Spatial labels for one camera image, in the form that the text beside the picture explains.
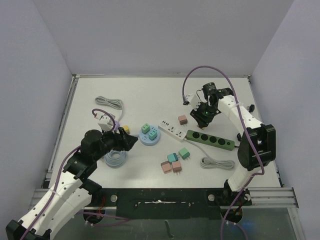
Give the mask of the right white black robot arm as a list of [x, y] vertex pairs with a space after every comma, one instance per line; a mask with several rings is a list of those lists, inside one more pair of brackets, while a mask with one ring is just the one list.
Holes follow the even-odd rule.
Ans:
[[241, 141], [237, 150], [239, 161], [232, 176], [227, 180], [227, 189], [222, 192], [223, 200], [230, 205], [241, 198], [240, 190], [253, 176], [263, 175], [264, 167], [276, 158], [276, 129], [256, 119], [239, 101], [229, 87], [217, 89], [213, 82], [202, 86], [205, 101], [199, 96], [188, 94], [185, 103], [190, 104], [190, 115], [199, 128], [206, 128], [220, 113], [235, 126]]

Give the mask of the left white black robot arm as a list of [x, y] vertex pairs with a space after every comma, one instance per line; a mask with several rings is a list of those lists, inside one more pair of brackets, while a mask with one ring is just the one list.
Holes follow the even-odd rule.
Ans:
[[90, 180], [97, 162], [107, 153], [130, 151], [136, 136], [119, 127], [117, 132], [93, 129], [85, 133], [80, 146], [62, 161], [54, 185], [20, 220], [5, 228], [9, 240], [52, 240], [59, 230], [87, 205], [102, 199], [102, 187]]

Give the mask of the brown pink plug adapter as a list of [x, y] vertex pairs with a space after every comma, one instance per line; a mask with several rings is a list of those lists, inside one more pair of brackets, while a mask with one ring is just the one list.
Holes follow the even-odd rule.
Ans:
[[178, 122], [181, 126], [186, 126], [188, 124], [188, 119], [187, 119], [186, 115], [179, 115], [177, 117], [177, 119], [178, 119]]

